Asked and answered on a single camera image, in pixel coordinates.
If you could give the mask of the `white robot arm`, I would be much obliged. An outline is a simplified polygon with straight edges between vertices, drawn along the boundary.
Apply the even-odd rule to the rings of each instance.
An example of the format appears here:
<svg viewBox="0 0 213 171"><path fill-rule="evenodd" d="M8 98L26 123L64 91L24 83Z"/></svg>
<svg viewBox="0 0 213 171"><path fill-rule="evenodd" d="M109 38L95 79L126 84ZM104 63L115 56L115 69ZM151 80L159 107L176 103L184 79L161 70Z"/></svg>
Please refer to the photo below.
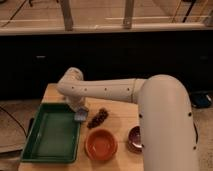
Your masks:
<svg viewBox="0 0 213 171"><path fill-rule="evenodd" d="M83 73L71 67L58 81L57 90L73 110L82 108L86 97L135 103L144 171L199 171L190 98L175 77L85 81Z"/></svg>

